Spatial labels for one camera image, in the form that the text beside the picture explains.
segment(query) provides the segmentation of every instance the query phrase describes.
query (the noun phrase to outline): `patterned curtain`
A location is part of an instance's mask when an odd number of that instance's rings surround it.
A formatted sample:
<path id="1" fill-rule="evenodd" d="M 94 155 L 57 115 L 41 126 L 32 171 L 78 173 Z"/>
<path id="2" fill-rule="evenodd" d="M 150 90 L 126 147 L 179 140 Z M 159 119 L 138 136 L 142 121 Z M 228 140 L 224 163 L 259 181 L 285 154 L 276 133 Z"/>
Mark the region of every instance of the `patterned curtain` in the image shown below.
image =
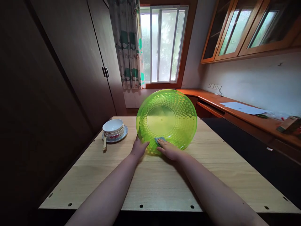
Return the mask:
<path id="1" fill-rule="evenodd" d="M 124 89 L 144 89 L 139 0 L 109 0 L 119 70 Z"/>

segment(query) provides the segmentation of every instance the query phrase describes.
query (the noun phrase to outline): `wooden desk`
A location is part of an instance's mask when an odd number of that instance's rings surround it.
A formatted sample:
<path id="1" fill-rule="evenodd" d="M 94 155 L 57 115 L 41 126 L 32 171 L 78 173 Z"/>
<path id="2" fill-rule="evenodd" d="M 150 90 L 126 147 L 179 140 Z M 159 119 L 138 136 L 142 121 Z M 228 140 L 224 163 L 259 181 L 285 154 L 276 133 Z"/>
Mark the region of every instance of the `wooden desk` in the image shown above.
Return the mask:
<path id="1" fill-rule="evenodd" d="M 226 118 L 236 126 L 260 139 L 262 142 L 266 143 L 270 147 L 274 149 L 279 148 L 279 151 L 283 152 L 298 163 L 301 162 L 301 140 L 298 139 L 296 136 L 283 134 L 277 131 L 276 128 L 281 124 L 281 121 L 272 118 L 263 119 L 254 115 L 249 115 L 241 111 L 225 107 L 220 103 L 245 103 L 227 97 L 221 97 L 202 89 L 177 89 L 177 91 L 180 91 L 187 96 L 197 97 L 205 103 L 207 103 L 207 107 L 212 106 L 222 111 L 223 115 L 221 115 L 221 117 Z"/>
<path id="2" fill-rule="evenodd" d="M 130 153 L 137 134 L 136 117 L 114 118 L 122 119 L 128 126 L 126 138 L 108 144 L 106 153 L 103 153 L 101 132 L 40 208 L 77 209 Z M 200 118 L 196 134 L 186 151 L 231 187 L 256 212 L 301 213 Z M 202 211 L 187 178 L 182 177 L 183 172 L 177 171 L 171 163 L 161 157 L 144 155 L 137 166 L 122 210 Z"/>

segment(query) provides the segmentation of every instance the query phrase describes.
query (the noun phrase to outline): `green plastic bowl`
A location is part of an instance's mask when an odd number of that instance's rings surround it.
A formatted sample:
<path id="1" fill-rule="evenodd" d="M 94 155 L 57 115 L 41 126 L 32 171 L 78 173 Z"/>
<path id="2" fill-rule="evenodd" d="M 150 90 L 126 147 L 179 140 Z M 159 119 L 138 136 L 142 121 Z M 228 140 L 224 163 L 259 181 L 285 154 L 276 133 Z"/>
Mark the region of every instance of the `green plastic bowl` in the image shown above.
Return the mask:
<path id="1" fill-rule="evenodd" d="M 151 94 L 139 108 L 136 118 L 137 134 L 144 143 L 149 141 L 148 154 L 157 151 L 155 137 L 164 137 L 184 150 L 197 129 L 197 113 L 190 99 L 183 93 L 163 89 Z"/>

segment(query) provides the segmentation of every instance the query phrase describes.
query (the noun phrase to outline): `white paper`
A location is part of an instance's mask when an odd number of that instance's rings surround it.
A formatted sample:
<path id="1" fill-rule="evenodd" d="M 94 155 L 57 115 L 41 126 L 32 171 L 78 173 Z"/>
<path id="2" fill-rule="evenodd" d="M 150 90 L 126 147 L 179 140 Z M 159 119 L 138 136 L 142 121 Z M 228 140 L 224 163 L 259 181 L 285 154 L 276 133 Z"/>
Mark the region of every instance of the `white paper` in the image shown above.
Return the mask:
<path id="1" fill-rule="evenodd" d="M 251 107 L 251 106 L 244 105 L 244 104 L 237 103 L 237 102 L 227 102 L 227 103 L 220 103 L 220 104 L 225 105 L 225 107 L 228 107 L 228 108 L 231 108 L 231 109 L 234 109 L 237 111 L 241 111 L 243 113 L 250 114 L 250 115 L 257 115 L 257 114 L 262 114 L 262 113 L 268 112 L 268 110 Z"/>

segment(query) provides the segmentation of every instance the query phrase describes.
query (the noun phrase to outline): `wardrobe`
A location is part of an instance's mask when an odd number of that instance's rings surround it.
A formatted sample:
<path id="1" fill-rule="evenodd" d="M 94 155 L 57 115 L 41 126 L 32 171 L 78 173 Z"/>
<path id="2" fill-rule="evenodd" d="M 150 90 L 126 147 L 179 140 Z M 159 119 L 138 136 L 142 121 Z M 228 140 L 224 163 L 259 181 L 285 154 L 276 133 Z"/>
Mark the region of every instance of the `wardrobe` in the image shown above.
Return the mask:
<path id="1" fill-rule="evenodd" d="M 13 0 L 0 9 L 4 214 L 26 222 L 126 108 L 103 0 Z"/>

